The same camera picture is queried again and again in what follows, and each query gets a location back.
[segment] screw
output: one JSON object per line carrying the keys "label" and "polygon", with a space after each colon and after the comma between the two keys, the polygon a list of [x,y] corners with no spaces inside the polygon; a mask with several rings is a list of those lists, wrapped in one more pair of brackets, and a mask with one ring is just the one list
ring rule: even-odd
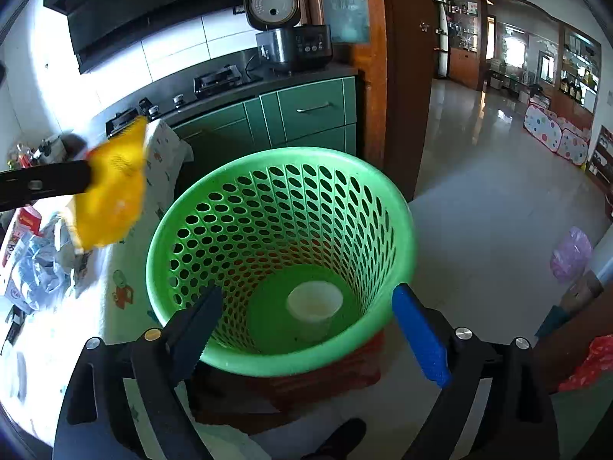
{"label": "screw", "polygon": [[462,340],[468,340],[473,336],[473,331],[466,327],[459,327],[456,329],[456,337]]}
{"label": "screw", "polygon": [[515,346],[517,346],[521,350],[527,350],[530,347],[530,343],[523,337],[518,337],[515,340]]}
{"label": "screw", "polygon": [[151,342],[153,340],[159,339],[161,335],[162,331],[160,329],[149,329],[145,332],[145,340]]}
{"label": "screw", "polygon": [[100,339],[97,337],[92,337],[85,343],[85,347],[88,350],[95,350],[100,345]]}

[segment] red plastic bag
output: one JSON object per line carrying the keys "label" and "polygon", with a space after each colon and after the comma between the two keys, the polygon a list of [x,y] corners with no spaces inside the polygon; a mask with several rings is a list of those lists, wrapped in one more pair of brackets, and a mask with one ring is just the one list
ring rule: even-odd
{"label": "red plastic bag", "polygon": [[590,343],[590,353],[574,373],[560,383],[558,391],[574,391],[587,387],[606,370],[613,369],[613,334],[597,337]]}

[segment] drawer handle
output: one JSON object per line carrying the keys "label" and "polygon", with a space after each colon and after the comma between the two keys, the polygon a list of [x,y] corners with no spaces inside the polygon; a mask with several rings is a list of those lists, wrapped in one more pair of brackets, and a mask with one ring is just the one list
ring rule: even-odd
{"label": "drawer handle", "polygon": [[192,133],[189,136],[186,136],[185,138],[183,138],[183,140],[189,140],[190,138],[194,138],[195,136],[201,135],[204,132],[204,130],[198,130],[196,133]]}
{"label": "drawer handle", "polygon": [[309,109],[296,109],[296,112],[299,114],[304,114],[305,112],[311,112],[312,110],[323,109],[324,107],[331,107],[332,104],[330,102],[326,102],[323,105],[318,105],[317,107],[311,107]]}

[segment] wooden cabinet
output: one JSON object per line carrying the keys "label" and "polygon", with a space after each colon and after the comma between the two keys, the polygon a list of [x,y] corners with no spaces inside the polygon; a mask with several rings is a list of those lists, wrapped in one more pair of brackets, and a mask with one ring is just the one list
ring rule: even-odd
{"label": "wooden cabinet", "polygon": [[473,90],[479,87],[479,56],[461,48],[451,48],[449,78]]}
{"label": "wooden cabinet", "polygon": [[356,154],[355,78],[329,79],[260,95],[174,128],[194,150],[191,182],[271,147],[315,146]]}

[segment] white cup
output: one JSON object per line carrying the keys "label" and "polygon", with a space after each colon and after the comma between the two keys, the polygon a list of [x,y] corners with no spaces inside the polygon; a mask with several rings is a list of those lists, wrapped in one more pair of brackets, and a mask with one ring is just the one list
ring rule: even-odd
{"label": "white cup", "polygon": [[323,339],[332,317],[343,305],[343,294],[336,285],[311,281],[298,285],[287,297],[287,311],[298,322],[300,338],[308,342]]}

